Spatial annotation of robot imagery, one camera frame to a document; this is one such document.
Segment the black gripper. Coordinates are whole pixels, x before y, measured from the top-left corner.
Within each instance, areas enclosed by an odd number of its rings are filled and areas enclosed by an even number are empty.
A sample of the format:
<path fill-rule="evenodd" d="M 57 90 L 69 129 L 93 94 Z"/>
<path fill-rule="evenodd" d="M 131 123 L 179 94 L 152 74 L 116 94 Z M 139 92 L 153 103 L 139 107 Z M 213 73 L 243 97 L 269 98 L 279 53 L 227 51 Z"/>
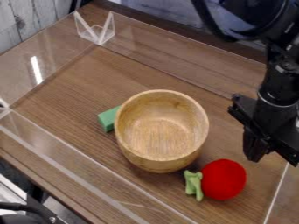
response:
<path fill-rule="evenodd" d="M 292 165 L 299 165 L 299 115 L 296 105 L 280 107 L 261 97 L 252 99 L 233 94 L 228 113 L 241 123 L 243 152 L 247 160 L 259 162 L 276 152 Z"/>

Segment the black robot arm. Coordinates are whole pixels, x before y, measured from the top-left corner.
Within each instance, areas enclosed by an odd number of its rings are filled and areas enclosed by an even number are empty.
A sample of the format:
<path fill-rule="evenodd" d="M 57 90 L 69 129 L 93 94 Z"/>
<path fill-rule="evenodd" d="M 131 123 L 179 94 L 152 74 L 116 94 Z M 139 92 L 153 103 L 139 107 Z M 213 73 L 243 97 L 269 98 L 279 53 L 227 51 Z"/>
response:
<path fill-rule="evenodd" d="M 209 32 L 225 42 L 260 41 L 265 76 L 256 98 L 231 96 L 243 124 L 243 152 L 256 162 L 276 152 L 299 165 L 299 0 L 191 0 Z"/>

